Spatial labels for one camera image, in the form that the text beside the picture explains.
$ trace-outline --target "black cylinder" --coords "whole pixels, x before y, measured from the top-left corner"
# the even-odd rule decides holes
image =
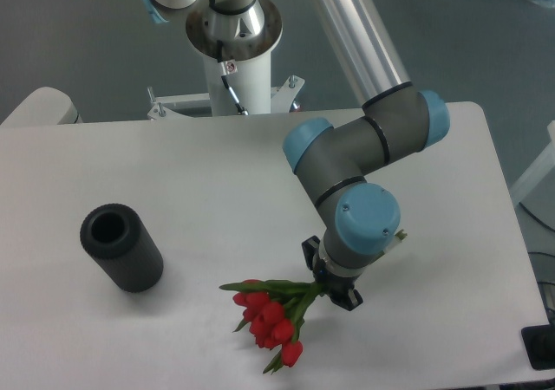
[[[160,280],[162,255],[128,206],[96,208],[83,221],[80,237],[83,249],[126,292],[142,292]]]

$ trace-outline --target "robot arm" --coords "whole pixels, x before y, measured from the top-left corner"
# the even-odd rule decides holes
[[[413,87],[372,0],[313,1],[364,116],[339,128],[306,121],[284,152],[326,225],[321,242],[304,242],[306,263],[332,301],[353,309],[362,302],[355,280],[383,255],[401,219],[393,195],[364,176],[441,140],[449,114],[437,94]],[[187,18],[187,35],[205,59],[214,115],[233,103],[270,112],[269,53],[281,36],[271,2],[209,0]],[[220,65],[230,60],[241,72],[226,76]]]
[[[322,241],[304,242],[306,263],[332,301],[352,310],[362,303],[355,280],[401,219],[393,195],[364,175],[441,140],[449,114],[436,93],[413,87],[372,0],[314,2],[364,116],[339,128],[306,121],[284,152],[326,225]]]

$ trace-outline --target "white stand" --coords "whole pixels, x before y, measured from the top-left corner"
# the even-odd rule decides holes
[[[75,123],[82,123],[82,120],[71,99],[62,91],[43,87],[23,100],[0,126],[35,127]]]
[[[514,207],[526,198],[538,183],[547,176],[547,173],[555,167],[555,145],[553,144],[555,140],[555,121],[547,126],[547,131],[551,142],[509,190]]]

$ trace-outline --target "black ring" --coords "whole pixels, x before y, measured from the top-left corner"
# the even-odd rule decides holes
[[[336,183],[330,189],[328,189],[326,192],[320,195],[320,198],[318,198],[317,201],[314,203],[315,208],[318,209],[318,207],[323,203],[323,201],[325,201],[327,198],[329,198],[331,195],[333,195],[340,189],[343,189],[345,186],[352,185],[356,182],[366,182],[366,179],[363,176],[353,176],[351,178],[346,178],[341,182]]]
[[[379,100],[383,100],[385,97],[388,97],[393,93],[396,93],[397,91],[400,91],[404,88],[412,87],[412,85],[413,83],[411,81],[403,82],[402,84],[396,85],[393,88],[390,88],[387,91],[384,91],[378,94],[376,97],[370,98],[368,101],[362,104],[362,110],[365,110],[366,108],[370,107],[372,104],[376,104]]]
[[[373,118],[368,117],[368,115],[364,116],[364,119],[374,128],[375,133],[378,135],[378,139],[380,139],[380,143],[382,143],[383,149],[383,165],[389,165],[389,161],[391,160],[391,153],[389,152],[389,143],[388,139],[385,137],[382,128],[378,123],[374,121]]]

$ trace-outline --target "green leaf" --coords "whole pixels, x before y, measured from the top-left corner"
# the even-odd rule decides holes
[[[301,300],[300,297],[292,297],[287,303],[283,304],[285,311],[287,311],[287,309],[293,308],[293,306],[299,303],[300,300]]]
[[[291,342],[295,343],[298,341],[298,337],[301,335],[301,327],[304,325],[304,318],[299,319],[295,324],[295,333],[291,337]]]
[[[301,301],[298,303],[297,307],[293,311],[293,315],[291,316],[291,322],[297,324],[297,322],[304,316],[306,313],[306,309],[314,302],[320,293],[322,293],[323,285],[319,283],[312,283],[310,285],[310,289],[306,294],[303,296]]]
[[[241,329],[243,329],[245,327],[245,325],[249,323],[248,321],[246,321],[245,319],[242,319],[241,322],[239,323],[239,325],[235,328],[235,330],[233,332],[238,332]]]
[[[264,281],[266,286],[271,288],[280,288],[280,289],[306,289],[310,288],[311,283],[307,282],[292,282],[291,280],[266,280]]]
[[[236,292],[244,292],[244,293],[251,293],[251,292],[268,292],[270,295],[277,295],[277,296],[291,296],[291,295],[304,295],[306,291],[310,288],[304,286],[303,283],[300,283],[300,286],[297,286],[296,283],[291,283],[289,285],[286,284],[276,284],[276,281],[269,281],[267,282],[258,282],[258,283],[228,283],[222,284],[219,288],[222,290],[234,290]]]
[[[270,363],[266,366],[266,368],[264,369],[264,371],[262,372],[262,374],[266,374],[268,373],[270,370],[272,370],[273,368],[275,368],[275,366],[281,363],[281,349],[277,352],[277,354],[274,356],[274,358],[271,359]]]
[[[279,362],[274,367],[274,371],[272,371],[271,373],[274,374],[275,372],[279,371],[280,368],[283,368],[283,366],[284,366],[284,363],[281,361],[281,357],[279,357]]]

